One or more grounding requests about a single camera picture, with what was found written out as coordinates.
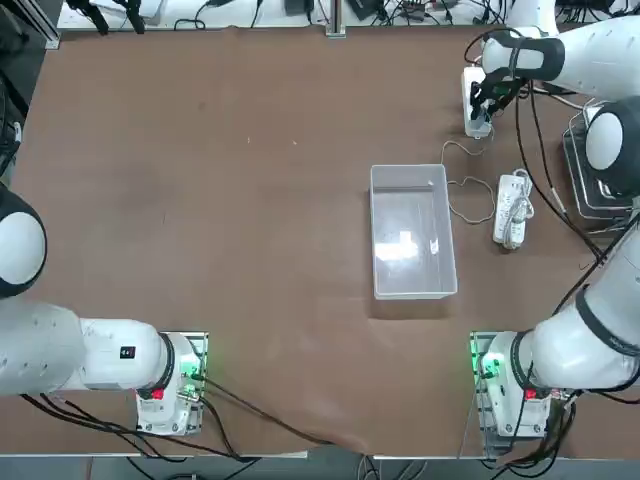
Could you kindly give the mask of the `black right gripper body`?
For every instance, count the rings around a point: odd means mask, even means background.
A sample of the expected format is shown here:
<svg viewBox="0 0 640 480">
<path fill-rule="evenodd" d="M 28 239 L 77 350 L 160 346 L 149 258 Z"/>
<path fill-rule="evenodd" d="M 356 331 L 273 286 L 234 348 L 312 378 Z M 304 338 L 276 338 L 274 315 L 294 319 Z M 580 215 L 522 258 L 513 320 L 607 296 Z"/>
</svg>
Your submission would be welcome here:
<svg viewBox="0 0 640 480">
<path fill-rule="evenodd" d="M 496 104 L 509 104 L 524 85 L 522 77 L 502 77 L 500 71 L 487 73 L 480 83 L 479 101 Z"/>
</svg>

